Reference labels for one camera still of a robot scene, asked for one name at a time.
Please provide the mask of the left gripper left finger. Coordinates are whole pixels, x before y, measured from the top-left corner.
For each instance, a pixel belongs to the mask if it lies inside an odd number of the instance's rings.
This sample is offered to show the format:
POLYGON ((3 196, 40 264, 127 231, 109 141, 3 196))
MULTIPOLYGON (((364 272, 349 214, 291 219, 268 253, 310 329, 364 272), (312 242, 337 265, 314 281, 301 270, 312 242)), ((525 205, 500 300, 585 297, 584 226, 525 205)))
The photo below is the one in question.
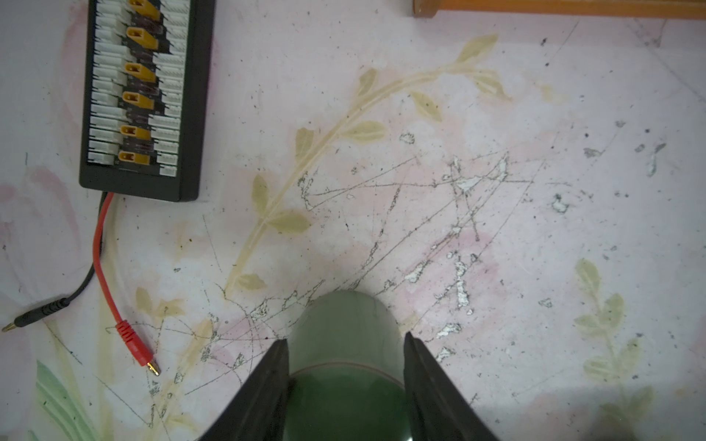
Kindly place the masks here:
POLYGON ((274 341, 200 439, 281 441, 290 392, 289 361, 288 342, 274 341))

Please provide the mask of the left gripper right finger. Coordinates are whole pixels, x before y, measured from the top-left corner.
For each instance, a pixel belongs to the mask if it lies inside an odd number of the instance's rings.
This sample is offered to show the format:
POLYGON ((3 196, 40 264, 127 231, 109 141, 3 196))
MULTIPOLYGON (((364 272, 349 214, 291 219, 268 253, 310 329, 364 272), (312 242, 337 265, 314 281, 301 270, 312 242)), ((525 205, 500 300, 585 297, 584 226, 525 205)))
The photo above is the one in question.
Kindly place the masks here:
POLYGON ((413 441, 498 441, 424 342, 411 333, 404 337, 404 389, 413 441))

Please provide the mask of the green canister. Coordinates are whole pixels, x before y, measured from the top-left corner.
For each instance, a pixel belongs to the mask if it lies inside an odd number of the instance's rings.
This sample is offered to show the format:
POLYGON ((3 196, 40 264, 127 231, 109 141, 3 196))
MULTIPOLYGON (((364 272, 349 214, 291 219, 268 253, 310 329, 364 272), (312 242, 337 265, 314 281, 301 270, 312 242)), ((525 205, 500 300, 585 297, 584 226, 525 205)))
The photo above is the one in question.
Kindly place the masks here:
POLYGON ((287 440, 408 440, 403 338, 368 294, 313 301, 288 338, 287 440))

